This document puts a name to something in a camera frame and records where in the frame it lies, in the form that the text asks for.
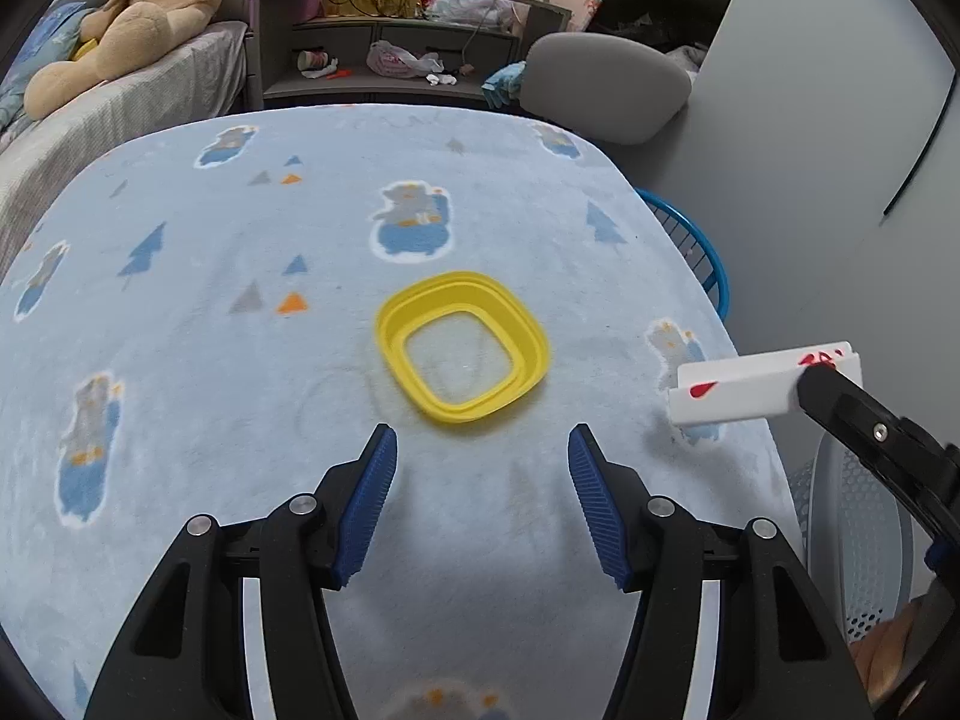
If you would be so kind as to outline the person's right hand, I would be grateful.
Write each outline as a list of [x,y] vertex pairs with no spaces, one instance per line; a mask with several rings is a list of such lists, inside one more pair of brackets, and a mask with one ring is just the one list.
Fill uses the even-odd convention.
[[873,709],[907,681],[934,644],[937,631],[932,603],[923,595],[850,645],[857,674]]

